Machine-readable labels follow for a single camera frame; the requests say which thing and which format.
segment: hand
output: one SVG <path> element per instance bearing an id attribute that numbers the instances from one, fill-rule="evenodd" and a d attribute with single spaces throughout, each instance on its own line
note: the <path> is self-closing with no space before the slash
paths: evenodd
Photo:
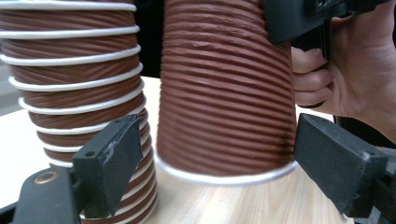
<path id="1" fill-rule="evenodd" d="M 296 104 L 324 101 L 317 111 L 360 119 L 382 133 L 389 131 L 384 127 L 389 123 L 378 116 L 396 119 L 395 4 L 392 0 L 373 12 L 334 20 L 328 63 L 319 49 L 292 49 Z M 386 135 L 392 134 L 396 141 L 394 131 Z"/>

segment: clamp jaw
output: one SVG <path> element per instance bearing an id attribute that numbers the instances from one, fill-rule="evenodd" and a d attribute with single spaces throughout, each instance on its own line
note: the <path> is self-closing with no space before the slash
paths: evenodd
<path id="1" fill-rule="evenodd" d="M 139 118 L 109 123 L 72 158 L 73 167 L 51 167 L 28 177 L 17 203 L 0 209 L 1 223 L 80 223 L 114 216 L 143 158 Z"/>
<path id="2" fill-rule="evenodd" d="M 294 159 L 342 214 L 396 223 L 396 174 L 386 170 L 389 156 L 329 120 L 302 114 Z"/>

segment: finger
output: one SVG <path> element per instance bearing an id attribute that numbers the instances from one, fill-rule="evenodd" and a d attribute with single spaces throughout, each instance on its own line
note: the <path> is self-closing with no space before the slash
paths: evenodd
<path id="1" fill-rule="evenodd" d="M 323 57 L 321 49 L 303 51 L 291 48 L 291 62 L 294 73 L 308 73 L 320 68 L 327 61 Z"/>
<path id="2" fill-rule="evenodd" d="M 294 97 L 297 105 L 316 105 L 330 99 L 332 91 L 327 87 L 318 91 L 295 91 Z"/>
<path id="3" fill-rule="evenodd" d="M 334 76 L 327 69 L 305 74 L 294 74 L 293 76 L 296 91 L 318 91 L 328 86 L 333 80 Z"/>

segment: metal rivet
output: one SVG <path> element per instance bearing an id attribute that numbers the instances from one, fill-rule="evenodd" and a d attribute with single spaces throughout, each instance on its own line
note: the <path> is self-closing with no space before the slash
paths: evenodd
<path id="1" fill-rule="evenodd" d="M 58 177 L 58 172 L 48 171 L 35 177 L 35 184 L 47 184 Z"/>

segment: table surface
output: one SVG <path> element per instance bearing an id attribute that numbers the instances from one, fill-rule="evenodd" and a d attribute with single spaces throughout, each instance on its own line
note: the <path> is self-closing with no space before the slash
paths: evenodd
<path id="1" fill-rule="evenodd" d="M 143 77 L 155 146 L 159 79 Z M 297 113 L 312 113 L 297 108 Z M 330 116 L 315 113 L 330 119 Z M 48 168 L 26 110 L 0 117 L 0 208 L 18 200 L 23 181 Z M 197 185 L 157 167 L 159 203 L 146 223 L 353 223 L 341 216 L 307 174 L 297 167 L 269 183 L 245 187 Z"/>

